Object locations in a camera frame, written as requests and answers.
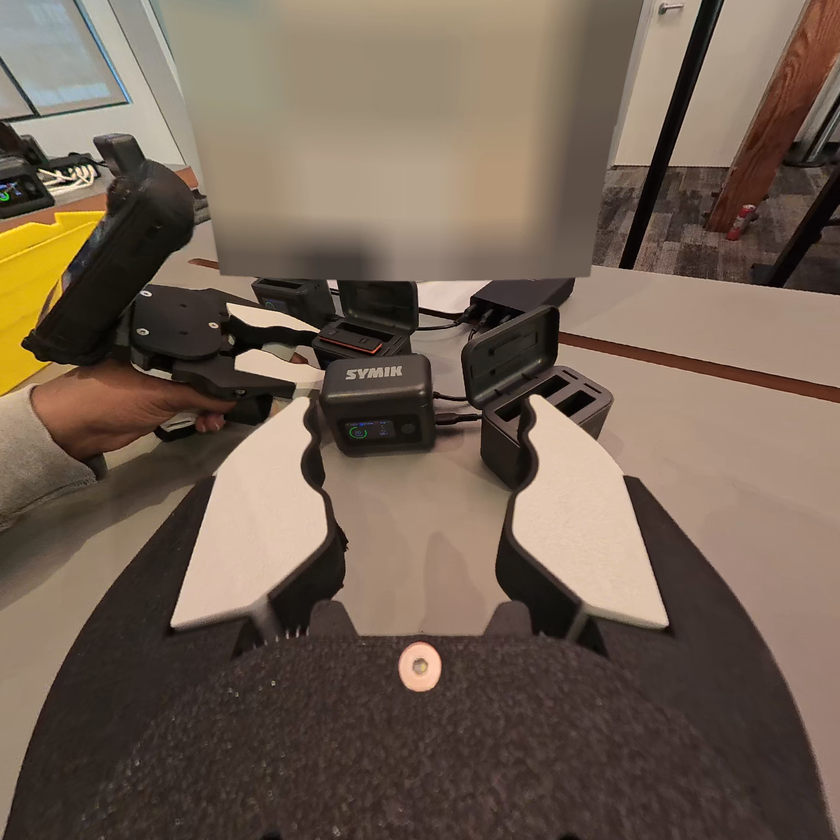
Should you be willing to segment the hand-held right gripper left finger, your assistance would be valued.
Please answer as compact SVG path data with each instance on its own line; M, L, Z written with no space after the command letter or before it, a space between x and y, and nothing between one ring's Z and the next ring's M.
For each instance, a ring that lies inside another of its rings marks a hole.
M343 587L348 540L323 488L318 405L299 397L217 469L171 616L191 631L239 618L267 642L309 634Z

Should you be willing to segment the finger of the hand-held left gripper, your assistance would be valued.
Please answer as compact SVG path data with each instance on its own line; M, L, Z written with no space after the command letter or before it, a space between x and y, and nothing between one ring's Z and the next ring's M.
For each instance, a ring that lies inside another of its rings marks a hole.
M221 401L239 402L269 396L292 398L321 388L324 371L309 364L282 360L263 350L218 356L208 373L208 394Z
M227 334L234 337L236 344L254 349L275 344L292 349L310 346L321 330L282 311L233 302L228 302L226 309Z

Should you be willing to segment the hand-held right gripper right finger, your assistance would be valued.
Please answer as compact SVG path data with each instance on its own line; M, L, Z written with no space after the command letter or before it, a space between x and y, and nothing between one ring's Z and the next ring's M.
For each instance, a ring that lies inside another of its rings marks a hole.
M520 477L507 504L496 577L530 633L576 641L594 620L645 631L669 616L614 458L545 397L526 398Z

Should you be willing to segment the yellow plastic bin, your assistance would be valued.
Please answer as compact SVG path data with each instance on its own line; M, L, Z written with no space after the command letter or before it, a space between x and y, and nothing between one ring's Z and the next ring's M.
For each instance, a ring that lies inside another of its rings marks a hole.
M103 211L57 213L52 224L30 222L1 234L1 393L46 366L22 348L41 309Z

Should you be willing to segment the person's left forearm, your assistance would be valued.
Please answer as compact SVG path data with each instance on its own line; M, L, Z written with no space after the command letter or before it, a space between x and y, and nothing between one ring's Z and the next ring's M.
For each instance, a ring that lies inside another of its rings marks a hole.
M102 455L70 457L50 436L31 401L34 385L1 399L1 530L42 504L89 487L108 474Z

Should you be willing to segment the person's left hand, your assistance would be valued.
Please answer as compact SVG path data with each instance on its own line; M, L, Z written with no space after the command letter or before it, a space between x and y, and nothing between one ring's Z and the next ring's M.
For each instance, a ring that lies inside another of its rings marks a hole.
M200 433L216 432L235 406L115 360L37 385L30 403L53 441L78 461L128 446L180 413L196 415Z

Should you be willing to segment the brown edged table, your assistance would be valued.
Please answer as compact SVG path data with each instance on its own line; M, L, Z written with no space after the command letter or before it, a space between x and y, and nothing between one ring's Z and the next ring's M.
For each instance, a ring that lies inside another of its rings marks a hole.
M161 164L144 164L137 176L125 177L111 187L105 178L88 190L81 190L66 197L57 206L35 211L24 216L3 220L3 244L13 250L39 245L49 239L69 233L74 226L85 223L84 213L100 213L108 209L129 209L129 216L136 220L135 211L144 217L186 217L192 203L192 189L198 186L192 168L168 171Z

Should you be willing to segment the red striped black battery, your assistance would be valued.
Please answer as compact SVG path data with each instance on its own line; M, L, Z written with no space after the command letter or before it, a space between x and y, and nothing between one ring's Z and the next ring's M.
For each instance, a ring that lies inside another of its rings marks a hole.
M383 344L390 339L388 333L344 320L326 325L318 337L325 343L365 355L379 353Z

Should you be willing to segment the black power adapter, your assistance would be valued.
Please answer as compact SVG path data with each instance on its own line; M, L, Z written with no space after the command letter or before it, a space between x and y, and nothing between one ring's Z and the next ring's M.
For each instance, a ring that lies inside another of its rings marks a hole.
M114 178L137 172L146 161L140 144L129 133L100 134L93 143Z

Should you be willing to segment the white stand base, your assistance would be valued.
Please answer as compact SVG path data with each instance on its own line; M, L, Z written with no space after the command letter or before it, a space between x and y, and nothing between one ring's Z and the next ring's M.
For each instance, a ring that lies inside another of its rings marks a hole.
M423 281L416 284L418 306L431 312L459 314L466 310L481 283L466 281Z

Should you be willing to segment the black power hub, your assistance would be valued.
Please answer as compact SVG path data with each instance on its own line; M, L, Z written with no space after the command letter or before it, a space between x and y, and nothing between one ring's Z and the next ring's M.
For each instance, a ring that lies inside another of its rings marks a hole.
M494 280L470 297L465 322L492 329L536 308L558 308L574 284L575 278Z

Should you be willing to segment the black stand pole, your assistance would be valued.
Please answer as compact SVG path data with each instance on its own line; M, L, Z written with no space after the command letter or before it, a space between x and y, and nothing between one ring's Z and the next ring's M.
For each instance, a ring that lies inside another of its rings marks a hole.
M619 268L622 270L635 268L723 4L723 1L700 2L686 52L679 68L675 88L668 104L650 166L647 169L643 188L638 197L633 221L626 237L619 262Z
M822 190L775 262L771 265L754 264L752 266L752 284L783 288L810 247L822 237L824 228L839 225L838 217L834 216L838 206L839 163L836 163Z

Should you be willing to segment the wooden post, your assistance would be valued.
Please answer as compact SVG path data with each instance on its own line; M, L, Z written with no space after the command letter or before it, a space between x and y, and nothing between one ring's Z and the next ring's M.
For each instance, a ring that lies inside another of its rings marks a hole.
M743 205L758 205L768 195L838 54L839 2L806 3L710 211L707 230L726 234Z

